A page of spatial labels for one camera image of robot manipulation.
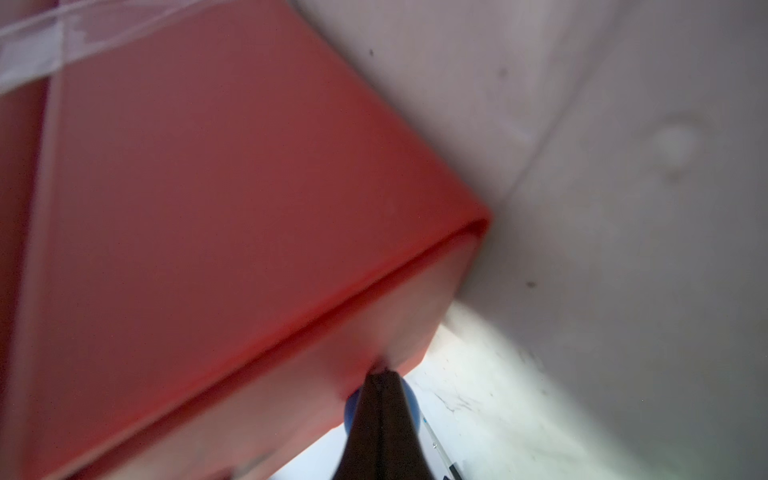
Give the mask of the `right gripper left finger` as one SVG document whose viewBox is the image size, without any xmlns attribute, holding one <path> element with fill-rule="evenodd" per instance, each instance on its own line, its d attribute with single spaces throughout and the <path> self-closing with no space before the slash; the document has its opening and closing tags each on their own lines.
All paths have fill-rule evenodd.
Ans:
<svg viewBox="0 0 768 480">
<path fill-rule="evenodd" d="M 333 479 L 379 479 L 382 418 L 380 373 L 369 374 L 346 401 L 346 444 Z"/>
</svg>

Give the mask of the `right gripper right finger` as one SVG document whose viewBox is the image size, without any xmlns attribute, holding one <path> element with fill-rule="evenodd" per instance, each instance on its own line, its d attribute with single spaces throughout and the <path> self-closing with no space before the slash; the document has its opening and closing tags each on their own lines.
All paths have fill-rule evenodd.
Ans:
<svg viewBox="0 0 768 480">
<path fill-rule="evenodd" d="M 421 412 L 415 394 L 394 371 L 382 373 L 380 478 L 434 478 L 419 440 Z"/>
</svg>

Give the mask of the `red top drawer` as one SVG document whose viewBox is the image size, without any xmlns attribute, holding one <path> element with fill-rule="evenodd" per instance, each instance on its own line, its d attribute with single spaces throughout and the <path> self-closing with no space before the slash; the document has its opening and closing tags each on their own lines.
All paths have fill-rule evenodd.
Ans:
<svg viewBox="0 0 768 480">
<path fill-rule="evenodd" d="M 343 419 L 384 366 L 423 359 L 478 248 L 459 234 L 340 306 L 79 472 L 82 479 L 265 479 Z"/>
</svg>

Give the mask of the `red drawer cabinet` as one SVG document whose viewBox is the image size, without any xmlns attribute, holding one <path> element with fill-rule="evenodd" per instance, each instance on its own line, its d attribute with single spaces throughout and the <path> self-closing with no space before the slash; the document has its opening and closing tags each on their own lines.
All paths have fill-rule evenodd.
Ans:
<svg viewBox="0 0 768 480">
<path fill-rule="evenodd" d="M 65 1 L 1 30 L 49 82 L 4 220 L 1 475 L 79 472 L 487 207 L 283 1 Z"/>
</svg>

